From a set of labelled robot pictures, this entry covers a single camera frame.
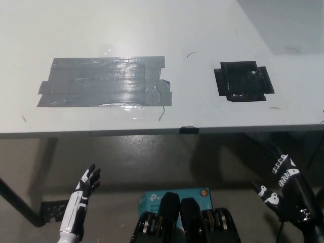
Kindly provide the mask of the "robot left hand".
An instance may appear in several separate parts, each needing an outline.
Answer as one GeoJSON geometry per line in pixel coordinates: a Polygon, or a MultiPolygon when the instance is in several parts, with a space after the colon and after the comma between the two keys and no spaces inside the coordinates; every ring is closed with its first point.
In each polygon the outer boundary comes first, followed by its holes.
{"type": "Polygon", "coordinates": [[[97,187],[99,187],[100,172],[101,169],[96,169],[96,165],[92,164],[79,180],[79,183],[75,188],[75,192],[77,192],[81,196],[81,201],[83,203],[87,204],[91,194],[97,187]]]}

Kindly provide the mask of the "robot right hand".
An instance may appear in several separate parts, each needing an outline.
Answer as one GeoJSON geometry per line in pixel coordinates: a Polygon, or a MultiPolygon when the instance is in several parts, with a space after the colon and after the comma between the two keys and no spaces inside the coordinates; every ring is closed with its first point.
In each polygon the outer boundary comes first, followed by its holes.
{"type": "Polygon", "coordinates": [[[300,229],[317,225],[323,220],[311,187],[289,155],[282,154],[278,157],[271,174],[281,189],[281,194],[255,182],[253,189],[280,219],[289,221],[300,229]]]}

